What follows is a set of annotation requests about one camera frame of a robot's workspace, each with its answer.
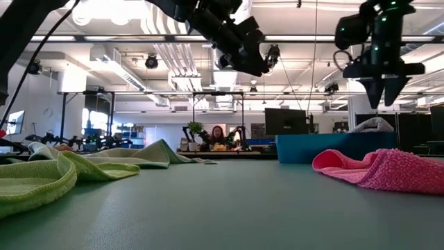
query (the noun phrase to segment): black monitor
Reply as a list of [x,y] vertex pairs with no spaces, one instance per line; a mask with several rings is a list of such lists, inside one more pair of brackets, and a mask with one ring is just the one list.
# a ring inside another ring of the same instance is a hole
[[281,108],[265,109],[265,134],[300,135],[307,134],[307,114],[305,110]]
[[440,140],[444,140],[444,107],[430,107],[432,114],[432,131],[433,134],[439,136]]

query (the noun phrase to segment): person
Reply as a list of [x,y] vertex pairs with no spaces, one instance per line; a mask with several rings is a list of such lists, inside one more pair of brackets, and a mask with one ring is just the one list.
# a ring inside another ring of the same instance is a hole
[[209,135],[210,145],[202,143],[200,146],[200,151],[211,151],[215,144],[225,145],[225,136],[223,134],[223,129],[220,126],[215,126]]
[[215,126],[211,132],[211,138],[210,141],[212,144],[225,144],[225,136],[223,134],[223,129],[220,126]]

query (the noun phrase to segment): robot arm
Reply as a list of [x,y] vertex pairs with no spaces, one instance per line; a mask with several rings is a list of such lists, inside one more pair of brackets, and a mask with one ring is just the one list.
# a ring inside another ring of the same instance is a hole
[[[189,32],[197,30],[222,52],[220,66],[231,65],[234,70],[261,76],[268,67],[259,52],[263,34],[254,17],[234,24],[241,0],[147,0],[166,15],[189,25]],[[0,33],[8,39],[0,40],[0,106],[8,97],[8,73],[23,53],[26,45],[53,10],[68,0],[14,0],[0,17]]]

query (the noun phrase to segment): white cloth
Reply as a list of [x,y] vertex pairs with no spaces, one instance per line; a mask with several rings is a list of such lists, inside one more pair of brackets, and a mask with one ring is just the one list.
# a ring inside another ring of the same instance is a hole
[[374,117],[368,119],[349,133],[363,133],[363,132],[393,132],[395,129],[381,117]]

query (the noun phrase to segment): blue bin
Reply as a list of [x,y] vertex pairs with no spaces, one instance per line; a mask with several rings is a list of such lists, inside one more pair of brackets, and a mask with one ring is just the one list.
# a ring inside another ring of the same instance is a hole
[[274,139],[247,139],[247,144],[250,146],[269,145],[274,141]]
[[327,149],[336,149],[347,157],[362,160],[367,153],[397,146],[395,132],[276,135],[280,163],[311,164]]

